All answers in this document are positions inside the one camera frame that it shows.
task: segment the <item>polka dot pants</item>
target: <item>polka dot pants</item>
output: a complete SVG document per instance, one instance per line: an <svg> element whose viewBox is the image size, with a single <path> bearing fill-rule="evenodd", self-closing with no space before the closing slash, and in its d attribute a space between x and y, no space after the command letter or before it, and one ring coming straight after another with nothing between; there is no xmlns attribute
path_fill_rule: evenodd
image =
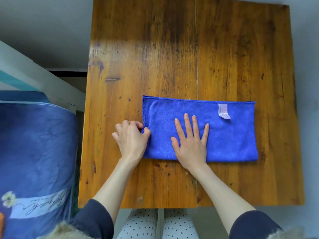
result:
<svg viewBox="0 0 319 239"><path fill-rule="evenodd" d="M157 209L133 209L117 239L154 239ZM162 239L198 239L186 209L165 209Z"/></svg>

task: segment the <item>dark sleeve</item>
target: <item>dark sleeve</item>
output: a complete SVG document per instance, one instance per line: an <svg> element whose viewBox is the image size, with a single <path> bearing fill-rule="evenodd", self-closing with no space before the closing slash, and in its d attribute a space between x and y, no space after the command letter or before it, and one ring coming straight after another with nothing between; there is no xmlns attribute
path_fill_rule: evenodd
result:
<svg viewBox="0 0 319 239"><path fill-rule="evenodd" d="M236 219L229 239L266 239L281 227L261 211L248 211Z"/></svg>
<svg viewBox="0 0 319 239"><path fill-rule="evenodd" d="M89 200L70 222L84 234L101 239L112 239L114 225L108 211L96 200Z"/></svg>

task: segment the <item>towel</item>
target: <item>towel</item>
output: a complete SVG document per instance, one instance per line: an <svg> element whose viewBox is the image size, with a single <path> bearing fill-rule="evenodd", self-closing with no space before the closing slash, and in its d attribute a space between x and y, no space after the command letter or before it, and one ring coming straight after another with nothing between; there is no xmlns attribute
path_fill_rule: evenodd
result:
<svg viewBox="0 0 319 239"><path fill-rule="evenodd" d="M227 104L230 119L219 116L218 104ZM209 123L207 162L244 162L258 159L254 130L255 102L181 100L143 96L143 124L151 131L145 158L177 160L171 137L180 143L174 119L186 136L184 113L195 115L200 137Z"/></svg>

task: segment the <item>blue blanket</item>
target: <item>blue blanket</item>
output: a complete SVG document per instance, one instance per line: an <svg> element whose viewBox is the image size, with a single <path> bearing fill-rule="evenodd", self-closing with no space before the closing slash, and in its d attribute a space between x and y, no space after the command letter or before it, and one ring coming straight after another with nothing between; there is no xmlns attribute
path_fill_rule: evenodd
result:
<svg viewBox="0 0 319 239"><path fill-rule="evenodd" d="M78 119L52 104L0 102L3 239L35 239L69 219Z"/></svg>

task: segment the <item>table top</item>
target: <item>table top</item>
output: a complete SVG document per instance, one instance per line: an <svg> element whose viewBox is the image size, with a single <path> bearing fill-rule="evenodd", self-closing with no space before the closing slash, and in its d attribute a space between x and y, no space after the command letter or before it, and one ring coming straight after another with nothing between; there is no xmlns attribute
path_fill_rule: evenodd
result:
<svg viewBox="0 0 319 239"><path fill-rule="evenodd" d="M210 167L253 205L303 204L293 71L288 6L94 0L79 207L95 195L121 157L111 136L115 124L142 121L142 95L255 101L258 161ZM211 205L178 162L142 159L121 207Z"/></svg>

